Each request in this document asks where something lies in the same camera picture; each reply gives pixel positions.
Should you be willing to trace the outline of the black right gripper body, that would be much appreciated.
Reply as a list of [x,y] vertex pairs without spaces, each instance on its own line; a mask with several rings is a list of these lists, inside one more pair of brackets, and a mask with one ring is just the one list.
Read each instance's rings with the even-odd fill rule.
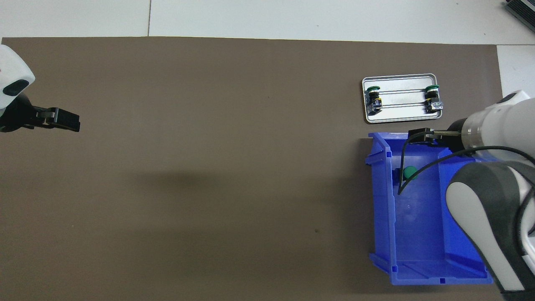
[[473,148],[470,136],[470,124],[467,123],[467,118],[456,120],[447,128],[447,131],[457,133],[456,136],[445,136],[445,143],[451,152],[455,153]]

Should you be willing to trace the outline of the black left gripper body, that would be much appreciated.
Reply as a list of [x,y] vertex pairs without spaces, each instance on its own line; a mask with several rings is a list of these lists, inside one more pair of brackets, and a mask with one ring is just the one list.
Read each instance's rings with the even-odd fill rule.
[[33,129],[39,124],[38,109],[34,108],[24,93],[21,93],[2,113],[0,131],[13,132],[19,128]]

